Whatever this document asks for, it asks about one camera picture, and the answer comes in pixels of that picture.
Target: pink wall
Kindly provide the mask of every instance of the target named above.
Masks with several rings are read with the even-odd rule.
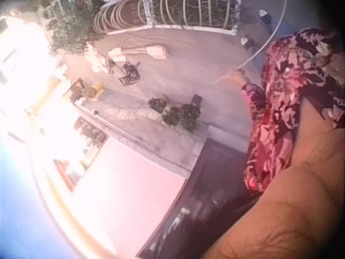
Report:
[[[165,216],[184,179],[109,138],[73,192],[78,218],[134,257]]]

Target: white metal fence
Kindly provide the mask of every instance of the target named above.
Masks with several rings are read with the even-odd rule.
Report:
[[[241,0],[113,0],[94,18],[108,35],[150,28],[201,30],[236,35]]]

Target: black shoe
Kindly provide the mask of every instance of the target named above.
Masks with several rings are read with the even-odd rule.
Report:
[[[272,16],[266,12],[265,10],[259,10],[259,16],[261,18],[261,20],[264,22],[264,24],[266,25],[267,27],[267,30],[269,33],[272,33],[273,32],[273,29],[272,29]]]
[[[246,50],[249,50],[251,47],[255,46],[255,42],[249,35],[246,35],[244,38],[241,38],[241,45]]]

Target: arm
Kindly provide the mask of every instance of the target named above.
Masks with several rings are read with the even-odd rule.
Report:
[[[240,71],[231,71],[229,74],[230,82],[241,88],[249,101],[249,109],[252,120],[263,117],[266,108],[265,91],[258,85],[252,84],[248,78]]]
[[[343,134],[338,129],[310,138],[317,148],[279,174],[203,258],[313,258],[343,212]]]
[[[249,111],[253,121],[263,117],[266,107],[266,96],[264,90],[258,85],[247,83],[242,87],[249,101]]]

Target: red floral fabric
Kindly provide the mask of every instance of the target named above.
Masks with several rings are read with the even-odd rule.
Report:
[[[332,75],[331,38],[304,29],[273,42],[267,50],[263,88],[243,87],[253,120],[245,183],[264,192],[289,166],[300,122],[300,99],[307,98],[330,128],[344,127],[343,78]]]

